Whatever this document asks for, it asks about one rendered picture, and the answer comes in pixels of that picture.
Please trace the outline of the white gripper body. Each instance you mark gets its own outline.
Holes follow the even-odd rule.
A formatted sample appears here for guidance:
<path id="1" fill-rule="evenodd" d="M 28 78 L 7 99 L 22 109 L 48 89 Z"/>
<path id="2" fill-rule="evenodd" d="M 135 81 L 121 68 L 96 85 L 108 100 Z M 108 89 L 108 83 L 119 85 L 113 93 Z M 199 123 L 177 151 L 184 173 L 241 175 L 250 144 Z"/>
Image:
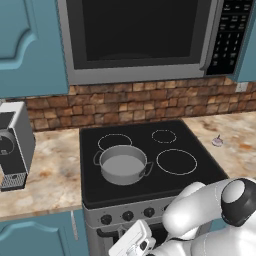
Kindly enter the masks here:
<path id="1" fill-rule="evenodd" d="M 152 232 L 144 220 L 137 220 L 109 249 L 109 256 L 146 256 L 152 250 Z"/>

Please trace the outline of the black and steel stove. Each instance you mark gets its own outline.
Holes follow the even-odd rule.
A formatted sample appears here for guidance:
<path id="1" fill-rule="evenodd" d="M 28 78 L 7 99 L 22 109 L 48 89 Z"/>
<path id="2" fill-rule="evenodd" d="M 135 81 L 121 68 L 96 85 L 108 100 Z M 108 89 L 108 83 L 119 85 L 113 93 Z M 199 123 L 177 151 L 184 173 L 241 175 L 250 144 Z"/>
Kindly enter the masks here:
<path id="1" fill-rule="evenodd" d="M 141 149 L 154 167 L 149 176 L 135 184 L 119 186 L 109 183 L 95 166 L 93 157 L 99 150 L 116 145 Z M 227 178 L 227 174 L 182 120 L 123 126 L 83 128 L 80 130 L 81 189 L 84 220 L 90 256 L 108 256 L 117 237 L 100 237 L 96 230 L 128 230 L 137 220 L 150 226 L 158 245 L 167 237 L 162 225 L 163 207 L 189 184 L 206 185 Z M 155 209 L 151 218 L 144 215 Z M 122 214 L 132 211 L 134 218 L 125 221 Z M 101 223 L 105 214 L 112 216 L 109 225 Z"/>

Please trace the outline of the grey steel pot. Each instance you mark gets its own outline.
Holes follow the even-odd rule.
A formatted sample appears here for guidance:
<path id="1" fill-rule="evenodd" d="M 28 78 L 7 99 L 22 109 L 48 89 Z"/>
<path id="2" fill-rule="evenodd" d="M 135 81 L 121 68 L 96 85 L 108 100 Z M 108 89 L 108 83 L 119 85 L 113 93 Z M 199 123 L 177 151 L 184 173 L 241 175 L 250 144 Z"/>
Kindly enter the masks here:
<path id="1" fill-rule="evenodd" d="M 106 181 L 119 186 L 137 183 L 149 176 L 154 167 L 146 154 L 132 145 L 116 145 L 99 150 L 93 157 L 93 163 L 101 168 Z"/>

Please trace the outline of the teal base cupboard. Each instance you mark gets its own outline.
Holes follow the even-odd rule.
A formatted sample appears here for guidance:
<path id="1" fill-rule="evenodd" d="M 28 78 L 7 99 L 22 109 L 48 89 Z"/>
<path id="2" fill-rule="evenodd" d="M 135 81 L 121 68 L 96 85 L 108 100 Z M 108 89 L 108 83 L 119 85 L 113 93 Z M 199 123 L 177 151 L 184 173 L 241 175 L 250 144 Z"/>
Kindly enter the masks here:
<path id="1" fill-rule="evenodd" d="M 216 219 L 211 222 L 210 231 L 211 232 L 218 231 L 218 230 L 226 228 L 227 226 L 228 226 L 228 224 L 222 218 Z"/>

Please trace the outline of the teal base cupboard door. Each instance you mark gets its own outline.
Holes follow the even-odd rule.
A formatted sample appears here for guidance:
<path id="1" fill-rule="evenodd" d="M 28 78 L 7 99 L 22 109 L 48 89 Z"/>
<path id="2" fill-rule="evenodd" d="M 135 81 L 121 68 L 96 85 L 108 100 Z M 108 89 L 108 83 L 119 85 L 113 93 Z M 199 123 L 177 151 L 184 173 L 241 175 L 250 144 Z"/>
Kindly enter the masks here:
<path id="1" fill-rule="evenodd" d="M 83 212 L 73 211 L 78 241 L 71 211 L 0 222 L 0 256 L 89 256 Z"/>

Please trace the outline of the grey coffee machine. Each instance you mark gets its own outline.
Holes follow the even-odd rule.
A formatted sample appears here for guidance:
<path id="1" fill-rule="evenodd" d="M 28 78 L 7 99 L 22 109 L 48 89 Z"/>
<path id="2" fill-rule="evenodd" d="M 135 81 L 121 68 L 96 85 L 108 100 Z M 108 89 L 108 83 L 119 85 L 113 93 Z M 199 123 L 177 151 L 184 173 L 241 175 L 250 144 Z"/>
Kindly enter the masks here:
<path id="1" fill-rule="evenodd" d="M 0 190 L 24 189 L 30 171 L 36 139 L 24 102 L 0 105 Z"/>

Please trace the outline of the white wall socket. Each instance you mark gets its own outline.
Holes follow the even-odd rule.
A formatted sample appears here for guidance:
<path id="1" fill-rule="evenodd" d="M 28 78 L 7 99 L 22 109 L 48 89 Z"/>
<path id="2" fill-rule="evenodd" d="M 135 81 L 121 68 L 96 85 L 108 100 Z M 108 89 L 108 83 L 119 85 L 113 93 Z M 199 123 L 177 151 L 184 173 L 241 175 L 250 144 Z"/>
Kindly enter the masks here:
<path id="1" fill-rule="evenodd" d="M 245 92 L 247 90 L 247 87 L 248 87 L 247 82 L 238 83 L 237 86 L 236 86 L 236 92 L 237 93 Z"/>

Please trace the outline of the teal wall cupboard door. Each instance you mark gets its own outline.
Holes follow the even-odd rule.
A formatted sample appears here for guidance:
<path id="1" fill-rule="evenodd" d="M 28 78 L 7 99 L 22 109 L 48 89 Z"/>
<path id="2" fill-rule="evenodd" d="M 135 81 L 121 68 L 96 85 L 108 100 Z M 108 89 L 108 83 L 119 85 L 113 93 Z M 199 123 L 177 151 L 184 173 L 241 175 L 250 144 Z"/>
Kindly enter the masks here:
<path id="1" fill-rule="evenodd" d="M 0 98 L 69 91 L 57 0 L 0 0 Z"/>

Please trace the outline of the teal wall cupboard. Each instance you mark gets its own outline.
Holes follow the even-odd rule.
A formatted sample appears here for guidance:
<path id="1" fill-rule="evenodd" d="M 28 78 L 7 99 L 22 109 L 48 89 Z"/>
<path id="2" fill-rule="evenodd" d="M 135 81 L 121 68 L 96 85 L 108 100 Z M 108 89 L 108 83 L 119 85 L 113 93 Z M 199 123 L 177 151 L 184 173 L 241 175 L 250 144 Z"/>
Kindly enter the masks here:
<path id="1" fill-rule="evenodd" d="M 230 77 L 235 82 L 256 81 L 256 18 L 252 18 L 235 73 Z"/>

